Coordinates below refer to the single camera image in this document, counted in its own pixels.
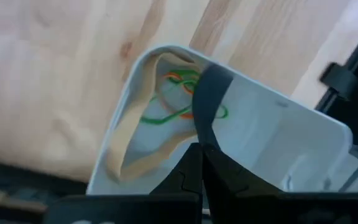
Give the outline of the black frame bracket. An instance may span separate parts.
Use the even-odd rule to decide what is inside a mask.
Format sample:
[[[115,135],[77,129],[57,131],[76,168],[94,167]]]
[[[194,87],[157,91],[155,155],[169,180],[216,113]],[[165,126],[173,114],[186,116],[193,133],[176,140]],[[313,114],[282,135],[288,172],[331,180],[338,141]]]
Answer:
[[[320,81],[346,100],[352,98],[358,86],[358,78],[350,70],[338,63],[329,64]]]

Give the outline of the black aluminium table frame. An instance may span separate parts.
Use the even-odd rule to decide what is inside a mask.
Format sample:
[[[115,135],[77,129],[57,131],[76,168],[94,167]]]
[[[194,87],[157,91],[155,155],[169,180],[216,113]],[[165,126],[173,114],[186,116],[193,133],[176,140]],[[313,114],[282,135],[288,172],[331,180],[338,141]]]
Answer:
[[[358,78],[358,44],[343,66]],[[329,160],[333,172],[323,180],[319,191],[358,192],[358,86],[350,100],[341,98],[332,88],[327,87],[315,108],[344,122],[353,133],[351,147],[345,150],[343,157]],[[83,194],[85,183],[0,164],[0,190],[26,200],[49,201],[66,195]]]

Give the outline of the tan wide rubber band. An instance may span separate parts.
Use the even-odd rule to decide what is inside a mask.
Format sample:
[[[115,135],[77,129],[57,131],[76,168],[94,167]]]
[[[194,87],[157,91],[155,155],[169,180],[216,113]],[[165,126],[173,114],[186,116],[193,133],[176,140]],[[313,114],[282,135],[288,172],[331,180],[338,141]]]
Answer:
[[[196,131],[175,134],[152,154],[141,157],[128,166],[122,166],[127,148],[137,129],[140,118],[156,89],[157,65],[161,59],[174,65],[193,68],[197,72],[201,71],[200,64],[196,63],[192,58],[181,57],[170,52],[152,55],[145,61],[142,69],[144,80],[140,86],[140,91],[135,95],[134,100],[129,104],[120,122],[112,132],[107,153],[107,170],[120,181],[136,179],[158,167],[165,159],[170,157],[182,142],[196,136]]]

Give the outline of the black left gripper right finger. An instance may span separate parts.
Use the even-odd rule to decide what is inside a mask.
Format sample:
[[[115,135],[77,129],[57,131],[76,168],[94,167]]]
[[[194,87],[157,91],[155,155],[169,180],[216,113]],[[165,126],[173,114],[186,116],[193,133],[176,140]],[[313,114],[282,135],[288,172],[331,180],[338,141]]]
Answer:
[[[203,180],[209,199],[277,195],[278,187],[211,145],[203,146]]]

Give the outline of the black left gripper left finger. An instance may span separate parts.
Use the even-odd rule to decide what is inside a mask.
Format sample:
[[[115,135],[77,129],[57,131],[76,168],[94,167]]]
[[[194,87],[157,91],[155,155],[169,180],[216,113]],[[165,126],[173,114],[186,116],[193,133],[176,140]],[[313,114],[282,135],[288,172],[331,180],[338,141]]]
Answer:
[[[200,143],[191,143],[189,148],[150,195],[197,194],[202,192],[203,152]]]

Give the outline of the thin green rubber band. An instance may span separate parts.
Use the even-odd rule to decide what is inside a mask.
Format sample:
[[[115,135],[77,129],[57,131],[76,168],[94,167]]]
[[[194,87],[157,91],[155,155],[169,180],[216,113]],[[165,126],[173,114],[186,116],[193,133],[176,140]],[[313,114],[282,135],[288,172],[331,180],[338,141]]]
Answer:
[[[145,124],[163,125],[174,119],[193,119],[192,96],[202,72],[193,69],[173,69],[157,79],[157,87],[150,103],[158,101],[166,115],[141,116]]]

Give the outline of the translucent white plastic bin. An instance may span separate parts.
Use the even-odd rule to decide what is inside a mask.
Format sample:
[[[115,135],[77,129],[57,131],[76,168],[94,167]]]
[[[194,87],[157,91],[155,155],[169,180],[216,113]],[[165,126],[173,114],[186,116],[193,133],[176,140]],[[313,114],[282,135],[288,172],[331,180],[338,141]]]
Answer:
[[[107,170],[106,158],[111,134],[140,91],[144,80],[144,63],[150,56],[165,52],[192,58],[200,64],[201,71],[213,64],[210,58],[177,45],[150,49],[135,61],[104,136],[87,194],[147,194],[166,178],[190,144],[196,142],[196,136],[182,142],[168,159],[136,179],[120,181]],[[178,68],[193,69],[161,59],[157,65],[157,79],[165,72]],[[238,71],[227,66],[222,68],[233,76],[223,98],[223,106],[228,109],[228,113],[220,111],[213,122],[213,130],[223,152],[281,190],[320,192],[323,180],[333,172],[329,160],[343,157],[345,150],[351,147],[350,128],[288,99]],[[143,115],[162,117],[166,112],[158,101],[149,101]],[[192,120],[174,119],[163,125],[139,122],[122,166],[152,154],[173,135],[187,131],[195,131]]]

